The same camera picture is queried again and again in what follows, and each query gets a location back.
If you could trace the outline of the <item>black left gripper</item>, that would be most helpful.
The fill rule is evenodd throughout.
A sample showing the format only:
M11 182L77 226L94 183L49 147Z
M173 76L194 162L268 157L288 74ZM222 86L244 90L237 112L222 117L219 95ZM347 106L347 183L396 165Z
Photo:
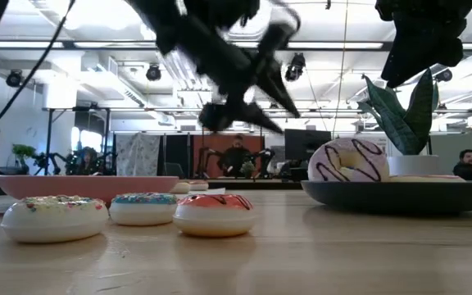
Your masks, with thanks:
M253 18L260 0L184 0L186 12L179 11L176 0L125 0L152 29L161 54L179 49L194 63L199 75L210 78L227 97L227 104L207 103L198 116L202 127L219 133L235 121L268 129L283 130L256 103L243 103L244 95L256 85L295 118L300 113L286 89L281 64L275 52L295 33L285 22L272 23L258 43L257 55L222 38L220 31ZM255 68L251 69L255 57Z

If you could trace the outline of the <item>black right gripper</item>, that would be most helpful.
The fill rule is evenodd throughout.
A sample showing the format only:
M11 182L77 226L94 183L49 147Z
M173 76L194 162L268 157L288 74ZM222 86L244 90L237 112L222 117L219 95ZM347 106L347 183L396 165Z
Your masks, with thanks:
M443 28L438 63L456 66L463 57L459 39L467 26L472 0L376 0L375 10L384 21L394 22L396 35L381 78L395 88L433 64L430 54Z

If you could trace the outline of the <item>pale pink chocolate striped donut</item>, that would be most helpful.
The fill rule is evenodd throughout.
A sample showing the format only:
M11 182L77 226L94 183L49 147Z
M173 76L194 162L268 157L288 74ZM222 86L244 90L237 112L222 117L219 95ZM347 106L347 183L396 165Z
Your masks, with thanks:
M387 182L388 160L375 143L358 138L337 138L323 144L311 156L310 181Z

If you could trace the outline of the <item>red iced donut with drizzle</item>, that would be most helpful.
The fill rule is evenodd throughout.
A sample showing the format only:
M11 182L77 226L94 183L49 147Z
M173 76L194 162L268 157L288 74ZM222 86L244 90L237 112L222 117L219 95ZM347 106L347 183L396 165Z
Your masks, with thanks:
M254 226L256 210L238 194L194 194L179 200L173 222L184 234L232 237Z

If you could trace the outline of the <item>dark grey round plate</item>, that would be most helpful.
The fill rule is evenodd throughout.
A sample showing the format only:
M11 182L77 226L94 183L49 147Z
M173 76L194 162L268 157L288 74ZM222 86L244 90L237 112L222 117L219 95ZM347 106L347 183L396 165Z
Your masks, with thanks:
M471 182L321 182L302 181L317 202L346 211L451 214L472 211Z

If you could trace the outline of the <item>white donut with teal icing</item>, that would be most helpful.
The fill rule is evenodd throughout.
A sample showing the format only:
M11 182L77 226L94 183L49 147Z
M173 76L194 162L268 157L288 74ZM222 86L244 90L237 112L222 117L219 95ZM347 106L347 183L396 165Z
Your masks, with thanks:
M178 200L172 193L121 194L112 199L109 214L118 225L163 225L173 220Z

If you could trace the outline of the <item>orange partition board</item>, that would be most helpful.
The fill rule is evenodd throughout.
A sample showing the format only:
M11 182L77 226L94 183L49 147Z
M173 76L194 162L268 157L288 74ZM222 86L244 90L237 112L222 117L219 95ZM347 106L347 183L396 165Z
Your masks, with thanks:
M236 134L205 134L192 136L193 164L197 165L199 161L201 148L211 148L218 152L224 152L230 148L237 137ZM243 146L250 152L259 152L262 149L260 136L248 134L242 135Z

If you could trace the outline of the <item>black computer monitor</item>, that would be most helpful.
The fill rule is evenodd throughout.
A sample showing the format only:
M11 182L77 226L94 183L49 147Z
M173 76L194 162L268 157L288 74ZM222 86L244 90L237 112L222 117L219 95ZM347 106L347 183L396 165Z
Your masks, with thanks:
M332 140L329 131L286 129L284 131L285 159L308 161L323 144Z

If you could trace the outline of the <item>small green desk plant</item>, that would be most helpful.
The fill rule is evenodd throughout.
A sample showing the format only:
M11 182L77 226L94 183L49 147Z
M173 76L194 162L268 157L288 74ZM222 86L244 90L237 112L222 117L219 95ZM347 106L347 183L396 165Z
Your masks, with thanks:
M252 161L245 161L240 168L241 174L246 179L250 179L253 176L255 170L256 170L256 167Z

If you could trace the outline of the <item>green snake plant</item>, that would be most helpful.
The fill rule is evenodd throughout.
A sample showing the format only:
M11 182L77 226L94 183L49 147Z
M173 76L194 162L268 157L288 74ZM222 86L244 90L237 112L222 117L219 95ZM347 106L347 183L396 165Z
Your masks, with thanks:
M433 112L438 108L438 85L428 68L414 87L407 109L399 102L391 88L376 86L363 75L368 93L367 102L358 108L370 113L402 155L419 155L429 141Z

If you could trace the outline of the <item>black linear ceiling light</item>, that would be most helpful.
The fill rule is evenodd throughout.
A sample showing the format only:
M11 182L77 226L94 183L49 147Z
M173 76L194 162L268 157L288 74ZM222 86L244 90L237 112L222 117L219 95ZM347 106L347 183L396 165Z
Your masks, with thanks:
M34 40L0 40L0 50L42 50L48 46L48 41ZM280 51L353 51L353 52L388 52L392 42L303 42L293 41ZM99 42L99 41L56 41L53 50L107 50L107 51L154 51L157 50L153 41L142 42ZM463 43L463 50L472 52L472 43Z

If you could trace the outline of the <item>white patterned cloth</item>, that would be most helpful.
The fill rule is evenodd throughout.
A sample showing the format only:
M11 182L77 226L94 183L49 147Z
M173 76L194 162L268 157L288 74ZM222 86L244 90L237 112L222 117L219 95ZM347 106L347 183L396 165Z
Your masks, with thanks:
M160 137L145 133L116 136L116 171L119 176L156 176Z

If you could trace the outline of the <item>pink round plate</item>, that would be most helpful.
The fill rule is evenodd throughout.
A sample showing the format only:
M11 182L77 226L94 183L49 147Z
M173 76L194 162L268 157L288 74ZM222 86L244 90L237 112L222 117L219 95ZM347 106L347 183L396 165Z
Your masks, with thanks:
M0 175L0 189L18 200L66 195L109 203L125 193L168 193L178 182L176 176Z

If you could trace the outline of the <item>white donut with colourful sprinkles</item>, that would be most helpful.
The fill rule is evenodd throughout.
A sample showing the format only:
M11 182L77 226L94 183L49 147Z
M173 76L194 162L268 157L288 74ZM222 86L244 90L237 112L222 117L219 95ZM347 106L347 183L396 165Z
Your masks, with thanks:
M80 196L24 197L3 215L1 227L21 243L59 243L100 234L109 213L100 199Z

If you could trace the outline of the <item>small green potted plant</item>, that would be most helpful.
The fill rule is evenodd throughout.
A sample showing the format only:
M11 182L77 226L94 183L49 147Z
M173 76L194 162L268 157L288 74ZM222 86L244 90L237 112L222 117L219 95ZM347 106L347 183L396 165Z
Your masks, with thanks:
M14 144L12 146L12 152L16 157L17 163L20 168L27 173L29 170L26 160L33 158L36 155L36 149L34 147L24 144Z

